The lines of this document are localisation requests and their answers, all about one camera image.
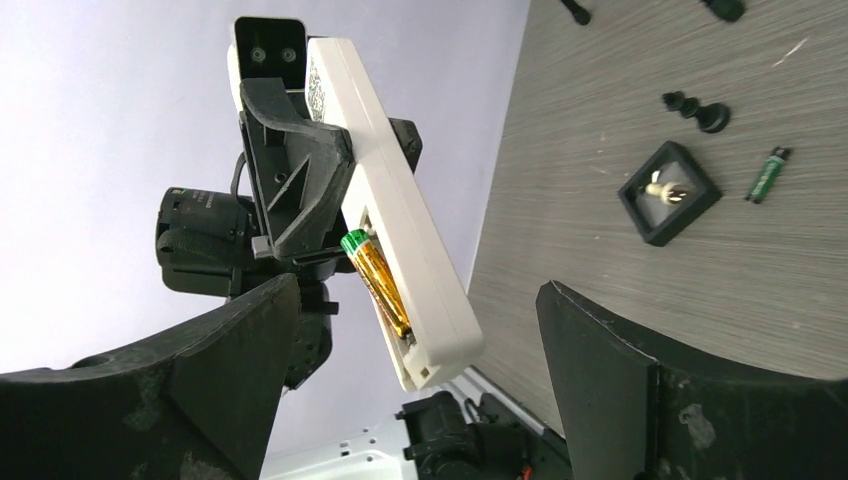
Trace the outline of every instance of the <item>white backdrop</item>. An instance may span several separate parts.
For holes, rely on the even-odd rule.
[[[162,285],[153,234],[168,187],[228,190],[241,139],[225,52],[243,15],[355,41],[387,113],[419,127],[416,177],[467,284],[528,4],[0,1],[0,372],[64,368],[221,304]],[[411,398],[361,282],[330,289],[335,349],[286,396],[271,451]]]

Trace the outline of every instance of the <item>copper and green battery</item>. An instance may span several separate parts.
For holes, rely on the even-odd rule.
[[[777,180],[777,176],[780,175],[780,171],[789,160],[790,153],[792,151],[784,147],[777,147],[772,150],[771,155],[766,159],[766,163],[757,175],[757,179],[751,185],[748,195],[745,195],[746,201],[762,203],[765,200],[766,195],[774,185],[774,181]]]
[[[365,230],[354,230],[342,237],[342,248],[350,262],[359,272],[380,313],[399,338],[406,339],[412,333],[409,316],[400,299],[389,264]]]

